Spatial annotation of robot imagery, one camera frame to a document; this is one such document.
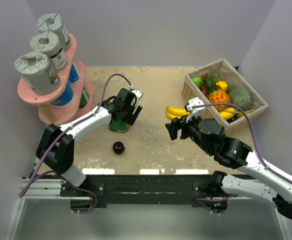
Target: dark round fruit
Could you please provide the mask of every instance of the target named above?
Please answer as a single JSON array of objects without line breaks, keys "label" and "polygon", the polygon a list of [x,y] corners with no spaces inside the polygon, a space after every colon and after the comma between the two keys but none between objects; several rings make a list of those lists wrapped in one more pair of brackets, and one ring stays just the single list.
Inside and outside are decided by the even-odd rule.
[{"label": "dark round fruit", "polygon": [[122,142],[117,141],[113,144],[112,150],[115,152],[115,154],[122,154],[125,151],[125,146]]}]

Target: fruit basket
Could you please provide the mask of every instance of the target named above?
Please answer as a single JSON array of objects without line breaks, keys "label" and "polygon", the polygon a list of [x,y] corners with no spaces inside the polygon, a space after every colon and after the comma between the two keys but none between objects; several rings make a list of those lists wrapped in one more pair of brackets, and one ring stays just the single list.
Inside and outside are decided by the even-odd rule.
[{"label": "fruit basket", "polygon": [[[213,101],[211,97],[212,93],[210,93],[209,96],[204,95],[205,91],[203,91],[203,93],[192,80],[194,77],[207,75],[216,76],[219,81],[226,82],[230,91],[242,90],[249,93],[251,104],[249,105],[250,111],[248,116],[252,122],[255,121],[268,107],[268,103],[262,99],[262,97],[252,88],[252,86],[225,59],[217,60],[186,74],[181,93],[186,101],[194,97],[199,97],[205,104],[210,103],[208,98]],[[219,112],[214,106],[207,107],[201,117],[203,119],[216,119],[219,124],[225,127],[225,132],[228,135],[231,135],[248,126],[248,122],[245,117],[239,117],[232,122],[228,122],[221,116],[221,112]]]}]

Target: white wall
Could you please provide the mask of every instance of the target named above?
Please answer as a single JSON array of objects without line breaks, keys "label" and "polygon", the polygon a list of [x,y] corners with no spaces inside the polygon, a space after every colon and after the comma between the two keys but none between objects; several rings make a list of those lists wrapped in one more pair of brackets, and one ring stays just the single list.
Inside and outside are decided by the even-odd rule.
[{"label": "white wall", "polygon": [[199,66],[244,58],[275,0],[27,0],[60,13],[88,66]]},{"label": "white wall", "polygon": [[0,240],[43,130],[37,108],[17,94],[20,76],[13,65],[31,50],[29,41],[36,33],[36,21],[25,0],[0,0]]},{"label": "white wall", "polygon": [[292,1],[277,0],[239,70],[269,103],[255,124],[263,156],[292,174]]}]

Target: blue label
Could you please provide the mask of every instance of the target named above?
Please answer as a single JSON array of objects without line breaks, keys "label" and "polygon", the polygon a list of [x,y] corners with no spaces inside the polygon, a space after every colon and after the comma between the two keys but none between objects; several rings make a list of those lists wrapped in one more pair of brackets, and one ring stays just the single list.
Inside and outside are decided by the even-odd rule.
[{"label": "blue label", "polygon": [[79,80],[79,72],[78,72],[78,69],[76,68],[75,64],[72,64],[71,69],[70,69],[70,74],[69,74],[68,81],[71,84],[74,84],[78,80]]},{"label": "blue label", "polygon": [[61,107],[68,104],[73,97],[74,91],[72,90],[72,87],[68,81],[64,92],[56,100],[52,101],[51,104]]}]

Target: toilet paper roll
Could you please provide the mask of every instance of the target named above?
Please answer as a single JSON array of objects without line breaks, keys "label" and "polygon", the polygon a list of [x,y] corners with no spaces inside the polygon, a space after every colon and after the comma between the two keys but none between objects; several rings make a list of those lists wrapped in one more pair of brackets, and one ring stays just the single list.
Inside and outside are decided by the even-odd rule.
[{"label": "toilet paper roll", "polygon": [[61,43],[64,51],[67,51],[71,46],[70,36],[67,28],[58,13],[46,14],[41,16],[37,21],[37,27],[40,33],[54,32]]},{"label": "toilet paper roll", "polygon": [[15,61],[15,68],[38,95],[46,95],[60,86],[59,77],[47,55],[32,51]]},{"label": "toilet paper roll", "polygon": [[30,46],[34,51],[47,55],[57,70],[62,71],[68,64],[58,36],[52,31],[46,31],[31,38]]}]

